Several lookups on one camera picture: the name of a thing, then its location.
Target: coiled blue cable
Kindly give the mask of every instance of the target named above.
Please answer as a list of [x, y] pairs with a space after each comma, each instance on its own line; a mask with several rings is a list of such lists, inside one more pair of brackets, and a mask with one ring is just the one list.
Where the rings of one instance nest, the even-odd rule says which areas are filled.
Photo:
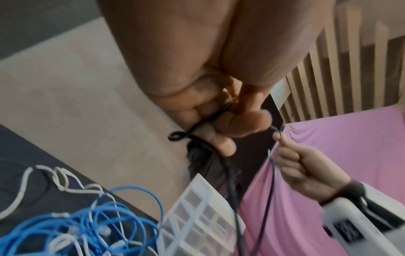
[[[21, 244], [27, 238], [34, 236], [45, 237], [43, 251], [20, 254], [20, 256], [69, 255], [71, 254], [71, 250], [75, 248], [73, 244], [69, 244], [57, 252], [51, 251], [50, 244], [54, 239], [62, 234], [65, 234], [66, 230], [71, 227], [76, 228], [77, 233], [74, 235], [81, 248], [84, 247], [84, 241], [81, 237], [83, 235], [86, 237], [86, 243], [89, 247], [90, 255], [99, 256], [104, 254], [106, 251], [110, 252], [111, 254], [134, 255], [134, 253], [136, 253], [136, 255], [144, 255], [146, 248], [153, 245], [159, 236], [163, 219], [162, 204], [157, 196], [146, 189], [137, 186], [122, 186], [107, 191], [104, 195], [97, 198], [92, 205], [104, 198], [106, 194], [112, 194], [122, 190], [139, 190], [151, 195], [159, 204], [159, 225], [156, 225], [154, 222], [148, 219], [136, 216], [129, 210], [127, 206], [122, 203], [106, 202], [102, 205], [79, 210], [66, 217], [55, 214], [45, 214], [27, 220], [15, 227], [10, 234], [0, 237], [0, 255], [14, 256]], [[129, 234], [129, 236], [122, 234], [121, 230], [118, 228], [117, 225], [121, 223], [132, 225], [131, 234]], [[145, 225], [151, 227], [155, 231], [155, 235], [149, 240], [147, 239]], [[118, 237], [123, 241], [123, 243], [115, 248], [112, 248], [111, 245], [107, 245], [100, 234], [100, 229], [105, 227], [108, 227], [111, 232], [118, 234]], [[141, 242], [142, 245], [134, 246], [131, 244], [131, 242], [139, 232], [141, 233], [142, 237], [141, 241], [139, 242]]]

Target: mattress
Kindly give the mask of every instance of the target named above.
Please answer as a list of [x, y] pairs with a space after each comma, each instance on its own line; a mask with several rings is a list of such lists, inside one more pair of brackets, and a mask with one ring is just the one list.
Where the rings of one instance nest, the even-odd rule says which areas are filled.
[[[286, 125], [285, 134], [317, 148], [352, 178], [405, 203], [405, 122], [397, 106]], [[272, 179], [267, 161], [240, 205], [252, 249], [262, 223]], [[276, 188], [259, 255], [343, 256], [337, 241], [322, 228], [321, 207], [291, 190], [276, 176]]]

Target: beige floor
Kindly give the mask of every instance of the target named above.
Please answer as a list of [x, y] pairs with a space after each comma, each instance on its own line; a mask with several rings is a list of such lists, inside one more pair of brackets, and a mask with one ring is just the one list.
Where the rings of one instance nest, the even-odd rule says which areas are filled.
[[[189, 183], [185, 144], [141, 93], [102, 18], [0, 62], [0, 123], [110, 189], [169, 210]], [[157, 218], [140, 193], [120, 194]]]

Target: black table surface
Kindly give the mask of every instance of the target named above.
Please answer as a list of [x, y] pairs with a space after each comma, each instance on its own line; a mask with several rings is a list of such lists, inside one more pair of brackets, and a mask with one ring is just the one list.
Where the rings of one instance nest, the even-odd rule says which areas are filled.
[[[11, 163], [11, 161], [29, 166], [41, 164], [50, 168], [63, 167], [76, 175], [83, 185], [95, 183], [26, 139], [0, 125], [0, 211], [6, 209], [13, 202], [26, 169], [22, 165]], [[70, 188], [79, 188], [76, 182], [71, 183]], [[137, 216], [157, 222], [125, 200], [118, 196], [114, 197], [118, 202], [124, 203]], [[51, 181], [50, 174], [34, 171], [29, 177], [24, 199], [17, 210], [0, 221], [0, 237], [8, 234], [16, 225], [27, 219], [46, 213], [73, 213], [89, 207], [96, 198], [96, 195], [91, 194], [72, 194], [59, 191]], [[148, 236], [151, 235], [153, 235], [153, 231], [149, 229]], [[32, 252], [34, 250], [37, 250], [35, 245], [24, 245], [22, 252]]]

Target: white storage box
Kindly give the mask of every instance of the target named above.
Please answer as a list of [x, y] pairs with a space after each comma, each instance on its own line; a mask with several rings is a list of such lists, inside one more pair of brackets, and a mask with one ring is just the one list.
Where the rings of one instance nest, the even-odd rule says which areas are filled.
[[163, 218], [159, 256], [229, 256], [236, 244], [234, 218], [228, 202], [197, 174]]

